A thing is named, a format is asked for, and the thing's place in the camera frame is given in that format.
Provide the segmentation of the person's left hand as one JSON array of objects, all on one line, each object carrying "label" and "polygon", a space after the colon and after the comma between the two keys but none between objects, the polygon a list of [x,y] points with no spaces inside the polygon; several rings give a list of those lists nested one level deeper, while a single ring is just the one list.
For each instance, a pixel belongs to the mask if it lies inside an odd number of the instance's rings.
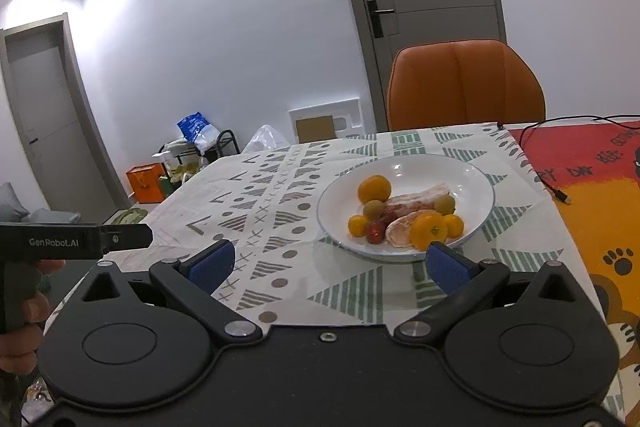
[{"label": "person's left hand", "polygon": [[43,338],[40,324],[50,317],[48,298],[38,289],[43,275],[60,271],[64,260],[6,262],[1,275],[1,369],[27,375],[37,365]]}]

